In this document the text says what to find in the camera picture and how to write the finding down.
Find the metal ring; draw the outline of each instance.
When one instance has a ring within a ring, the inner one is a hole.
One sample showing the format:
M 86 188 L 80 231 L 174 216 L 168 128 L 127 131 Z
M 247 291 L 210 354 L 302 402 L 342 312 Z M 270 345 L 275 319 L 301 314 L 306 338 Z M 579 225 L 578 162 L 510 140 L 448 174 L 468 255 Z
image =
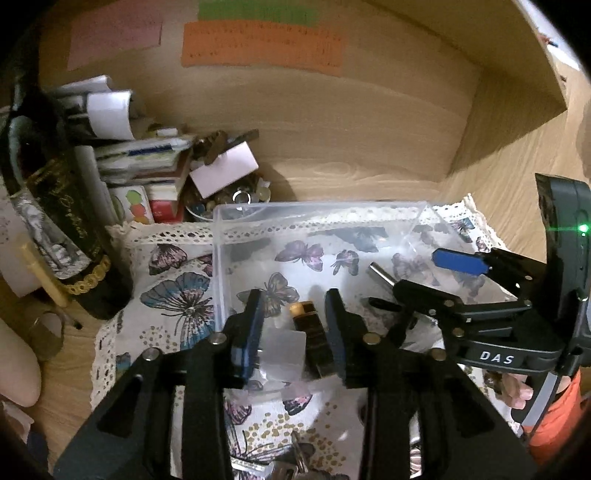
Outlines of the metal ring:
M 252 197 L 251 197 L 251 194 L 248 193 L 246 190 L 237 190 L 237 191 L 235 191 L 234 192 L 234 195 L 232 195 L 232 201 L 234 203 L 236 203 L 236 197 L 238 197 L 242 193 L 245 193 L 248 196 L 248 201 L 247 202 L 240 202 L 240 203 L 246 203 L 247 205 L 250 205 L 250 203 L 252 201 Z

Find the orange sleeve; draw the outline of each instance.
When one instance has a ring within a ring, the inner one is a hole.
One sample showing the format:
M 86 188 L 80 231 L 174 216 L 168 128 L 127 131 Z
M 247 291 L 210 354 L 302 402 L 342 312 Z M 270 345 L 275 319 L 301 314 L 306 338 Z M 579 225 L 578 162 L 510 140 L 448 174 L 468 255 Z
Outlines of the orange sleeve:
M 564 445 L 581 418 L 581 372 L 563 395 L 548 408 L 530 441 L 530 453 L 538 465 L 550 460 Z

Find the screw head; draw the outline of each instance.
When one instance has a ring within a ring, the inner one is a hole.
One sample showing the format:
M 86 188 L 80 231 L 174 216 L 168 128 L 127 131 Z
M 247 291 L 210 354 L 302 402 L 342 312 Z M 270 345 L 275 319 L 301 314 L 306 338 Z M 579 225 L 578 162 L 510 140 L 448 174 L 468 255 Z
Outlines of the screw head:
M 156 360 L 160 355 L 160 350 L 154 347 L 147 348 L 142 352 L 142 358 L 151 362 L 152 360 Z
M 380 343 L 382 341 L 382 337 L 380 337 L 375 332 L 367 332 L 363 336 L 363 341 L 365 342 L 366 345 L 377 345 L 378 343 Z
M 443 362 L 447 358 L 447 353 L 443 348 L 432 348 L 431 356 L 438 362 Z
M 209 343 L 212 343 L 213 345 L 221 345 L 227 339 L 228 337 L 222 332 L 213 332 L 209 337 L 207 337 Z

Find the orange sticky note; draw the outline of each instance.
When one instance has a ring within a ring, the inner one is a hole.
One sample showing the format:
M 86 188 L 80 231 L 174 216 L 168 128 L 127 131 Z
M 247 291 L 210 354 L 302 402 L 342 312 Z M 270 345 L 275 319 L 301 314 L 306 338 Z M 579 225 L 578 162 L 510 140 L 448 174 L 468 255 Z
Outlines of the orange sticky note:
M 258 20 L 211 20 L 184 26 L 183 67 L 270 64 L 340 76 L 343 40 L 327 28 Z
M 118 0 L 84 12 L 72 21 L 68 70 L 123 50 L 160 45 L 158 0 Z

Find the metal rod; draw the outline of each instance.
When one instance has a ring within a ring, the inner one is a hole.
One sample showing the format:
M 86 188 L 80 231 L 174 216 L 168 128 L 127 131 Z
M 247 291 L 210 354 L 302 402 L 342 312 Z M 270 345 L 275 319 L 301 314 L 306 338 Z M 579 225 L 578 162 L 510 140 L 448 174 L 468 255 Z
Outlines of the metal rod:
M 371 262 L 369 264 L 369 269 L 374 272 L 378 277 L 380 277 L 384 282 L 386 282 L 390 288 L 393 288 L 396 281 L 394 278 L 387 273 L 382 267 L 380 267 L 376 262 Z

